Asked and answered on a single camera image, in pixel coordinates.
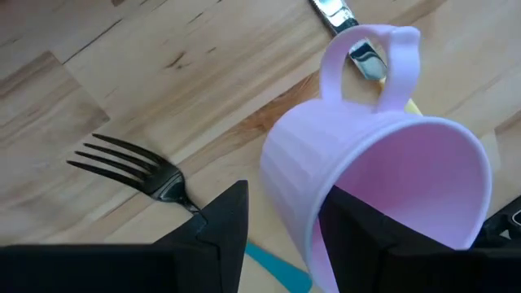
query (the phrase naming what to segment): wooden table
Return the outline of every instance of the wooden table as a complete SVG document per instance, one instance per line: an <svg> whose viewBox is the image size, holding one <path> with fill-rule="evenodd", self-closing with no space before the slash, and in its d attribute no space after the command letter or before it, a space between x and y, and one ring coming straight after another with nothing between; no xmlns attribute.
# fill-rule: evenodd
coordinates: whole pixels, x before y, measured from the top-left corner
<svg viewBox="0 0 521 293"><path fill-rule="evenodd" d="M521 2L352 0L422 31L414 100L463 123L493 162L494 213L521 191ZM258 179L265 135L317 96L329 34L308 0L0 2L0 243L151 243L190 215L65 164L91 133L168 157L209 203L250 186L250 239L304 268ZM349 64L345 95L378 86ZM245 257L241 291L284 291Z"/></svg>

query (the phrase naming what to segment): teal plastic item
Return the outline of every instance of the teal plastic item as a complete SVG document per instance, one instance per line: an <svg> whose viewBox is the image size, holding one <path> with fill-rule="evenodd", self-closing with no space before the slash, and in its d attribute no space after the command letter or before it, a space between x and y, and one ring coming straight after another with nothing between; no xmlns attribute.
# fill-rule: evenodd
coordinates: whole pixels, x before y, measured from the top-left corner
<svg viewBox="0 0 521 293"><path fill-rule="evenodd" d="M246 254L268 270L291 293L307 293L311 290L313 281L305 271L249 241L246 243Z"/></svg>

